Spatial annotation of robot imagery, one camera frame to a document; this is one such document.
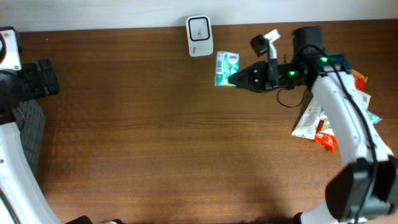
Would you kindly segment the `small teal tissue pack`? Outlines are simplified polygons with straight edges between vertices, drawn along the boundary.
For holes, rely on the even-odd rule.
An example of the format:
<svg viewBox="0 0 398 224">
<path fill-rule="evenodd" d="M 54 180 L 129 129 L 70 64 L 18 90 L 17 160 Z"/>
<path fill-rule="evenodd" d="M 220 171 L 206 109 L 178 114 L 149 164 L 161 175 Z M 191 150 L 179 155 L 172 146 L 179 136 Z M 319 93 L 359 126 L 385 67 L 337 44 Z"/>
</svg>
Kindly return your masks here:
<svg viewBox="0 0 398 224">
<path fill-rule="evenodd" d="M 219 51 L 216 54 L 215 86 L 234 86 L 229 77 L 239 71 L 239 54 Z"/>
</svg>

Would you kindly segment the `cream snack bag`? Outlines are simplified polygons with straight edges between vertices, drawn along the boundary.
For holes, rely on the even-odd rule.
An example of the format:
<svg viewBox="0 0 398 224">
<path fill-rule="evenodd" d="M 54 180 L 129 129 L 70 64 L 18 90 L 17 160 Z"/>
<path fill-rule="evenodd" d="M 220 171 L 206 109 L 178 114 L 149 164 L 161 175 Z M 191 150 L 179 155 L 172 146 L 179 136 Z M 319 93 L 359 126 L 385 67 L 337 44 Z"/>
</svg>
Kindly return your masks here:
<svg viewBox="0 0 398 224">
<path fill-rule="evenodd" d="M 361 90 L 357 90 L 357 93 L 358 93 L 358 96 L 361 100 L 361 103 L 362 103 L 364 109 L 368 113 L 368 116 L 370 116 L 370 112 L 368 111 L 368 106 L 370 103 L 371 95 L 369 95 Z M 320 121 L 322 122 L 322 127 L 321 127 L 320 132 L 322 134 L 329 134 L 329 135 L 334 136 L 334 132 L 331 128 L 331 124 L 328 120 L 328 116 L 326 115 L 326 112 L 323 108 L 320 113 Z"/>
</svg>

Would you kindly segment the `white cosmetic tube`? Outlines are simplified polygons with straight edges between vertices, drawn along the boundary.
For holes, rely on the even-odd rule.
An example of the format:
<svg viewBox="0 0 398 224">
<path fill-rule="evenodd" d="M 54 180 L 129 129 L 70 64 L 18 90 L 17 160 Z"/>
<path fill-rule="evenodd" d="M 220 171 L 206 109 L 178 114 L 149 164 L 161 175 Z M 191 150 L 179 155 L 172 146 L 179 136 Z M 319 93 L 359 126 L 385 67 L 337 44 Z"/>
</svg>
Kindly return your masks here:
<svg viewBox="0 0 398 224">
<path fill-rule="evenodd" d="M 292 136 L 314 140 L 320 122 L 321 110 L 322 107 L 319 102 L 315 98 L 312 98 L 299 119 L 298 124 L 292 131 Z"/>
</svg>

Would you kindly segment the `orange spaghetti pasta pack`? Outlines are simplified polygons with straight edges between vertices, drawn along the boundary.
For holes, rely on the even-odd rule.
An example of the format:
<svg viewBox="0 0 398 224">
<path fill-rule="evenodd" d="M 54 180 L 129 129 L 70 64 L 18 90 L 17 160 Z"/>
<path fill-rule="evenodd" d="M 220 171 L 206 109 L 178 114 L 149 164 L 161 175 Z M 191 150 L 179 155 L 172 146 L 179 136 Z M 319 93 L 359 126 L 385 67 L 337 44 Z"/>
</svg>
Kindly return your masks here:
<svg viewBox="0 0 398 224">
<path fill-rule="evenodd" d="M 364 87 L 366 86 L 366 82 L 368 80 L 367 76 L 364 76 L 362 73 L 359 73 L 356 70 L 352 71 L 352 74 L 354 76 L 354 84 L 357 90 L 364 90 Z M 315 135 L 314 141 L 317 144 L 320 144 L 324 146 L 327 150 L 334 152 L 335 147 L 337 146 L 337 140 L 335 138 L 335 135 L 329 135 L 329 134 L 322 134 L 320 132 L 322 127 L 322 122 L 320 121 L 317 127 L 317 132 Z"/>
</svg>

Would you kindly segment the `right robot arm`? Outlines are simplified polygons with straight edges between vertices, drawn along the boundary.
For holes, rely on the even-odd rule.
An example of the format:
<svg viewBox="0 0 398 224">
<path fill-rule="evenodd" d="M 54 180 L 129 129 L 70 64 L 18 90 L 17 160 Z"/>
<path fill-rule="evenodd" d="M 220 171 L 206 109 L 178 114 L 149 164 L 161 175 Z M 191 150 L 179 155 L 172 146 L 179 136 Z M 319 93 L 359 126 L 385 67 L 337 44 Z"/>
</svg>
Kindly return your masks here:
<svg viewBox="0 0 398 224">
<path fill-rule="evenodd" d="M 294 54 L 279 63 L 273 30 L 250 42 L 267 55 L 230 76 L 238 88 L 256 93 L 305 85 L 332 125 L 343 168 L 325 189 L 325 200 L 293 217 L 294 223 L 364 223 L 397 211 L 397 158 L 384 143 L 358 96 L 352 68 L 343 54 L 325 50 L 322 28 L 307 26 L 292 33 Z"/>
</svg>

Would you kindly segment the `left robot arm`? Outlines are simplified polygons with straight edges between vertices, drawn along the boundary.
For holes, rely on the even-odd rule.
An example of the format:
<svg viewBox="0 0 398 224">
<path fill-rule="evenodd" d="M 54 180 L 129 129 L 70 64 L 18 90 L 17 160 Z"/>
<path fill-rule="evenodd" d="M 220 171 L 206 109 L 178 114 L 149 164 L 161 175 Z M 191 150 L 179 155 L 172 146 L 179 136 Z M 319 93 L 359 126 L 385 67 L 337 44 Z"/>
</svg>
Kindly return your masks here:
<svg viewBox="0 0 398 224">
<path fill-rule="evenodd" d="M 1 223 L 60 223 L 35 178 L 45 116 L 37 99 L 59 93 L 49 59 L 21 63 L 13 27 L 1 28 Z"/>
</svg>

